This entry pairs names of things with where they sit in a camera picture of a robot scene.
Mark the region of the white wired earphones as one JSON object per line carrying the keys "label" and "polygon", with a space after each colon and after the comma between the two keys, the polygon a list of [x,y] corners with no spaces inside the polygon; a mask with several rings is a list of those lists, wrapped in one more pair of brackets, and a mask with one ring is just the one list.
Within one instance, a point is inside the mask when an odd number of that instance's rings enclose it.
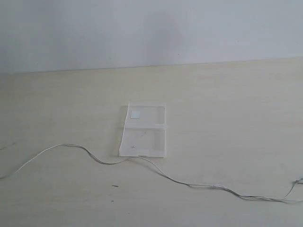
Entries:
{"label": "white wired earphones", "polygon": [[33,155],[31,158],[29,158],[28,160],[26,160],[24,163],[22,163],[19,167],[3,174],[0,176],[1,180],[7,179],[11,176],[13,176],[14,174],[18,173],[19,171],[21,171],[25,166],[27,166],[29,163],[33,162],[36,158],[38,158],[39,156],[41,156],[42,154],[44,154],[47,151],[50,151],[52,149],[55,149],[57,147],[71,147],[71,148],[79,148],[81,150],[84,150],[91,159],[93,159],[95,162],[102,164],[102,165],[108,165],[108,166],[113,166],[113,165],[118,165],[120,163],[129,161],[131,159],[141,159],[147,163],[149,163],[150,165],[152,165],[155,170],[156,173],[161,175],[162,177],[167,178],[168,180],[175,182],[177,184],[181,184],[181,185],[185,185],[188,187],[203,187],[203,188],[207,188],[207,189],[213,189],[213,190],[220,190],[220,191],[225,191],[228,193],[233,194],[234,196],[242,199],[242,200],[247,200],[247,201],[272,201],[272,202],[282,202],[282,203],[302,203],[302,200],[290,200],[289,196],[292,194],[293,190],[295,189],[295,187],[299,184],[303,183],[302,178],[301,179],[297,179],[294,180],[291,184],[290,190],[286,193],[286,195],[282,198],[271,198],[271,197],[266,197],[266,196],[259,196],[259,195],[247,195],[247,194],[240,194],[228,187],[225,187],[223,185],[219,185],[219,184],[198,184],[198,183],[186,183],[186,182],[182,182],[179,180],[176,180],[172,177],[170,177],[169,175],[165,174],[154,162],[148,160],[145,157],[138,157],[138,156],[130,156],[127,157],[125,159],[122,159],[120,161],[117,162],[107,162],[104,161],[100,158],[98,158],[96,155],[94,155],[89,149],[87,149],[86,147],[79,145],[79,144],[69,144],[69,143],[63,143],[63,144],[57,144],[51,147],[48,147],[46,149],[43,149],[42,151],[36,153],[35,155]]}

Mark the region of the clear open plastic case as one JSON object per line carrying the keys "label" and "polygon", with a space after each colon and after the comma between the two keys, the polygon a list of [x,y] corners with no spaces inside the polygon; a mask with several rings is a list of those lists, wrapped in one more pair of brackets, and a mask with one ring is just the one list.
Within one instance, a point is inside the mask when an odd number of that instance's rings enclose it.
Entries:
{"label": "clear open plastic case", "polygon": [[120,157],[166,156],[166,105],[129,103],[125,117]]}

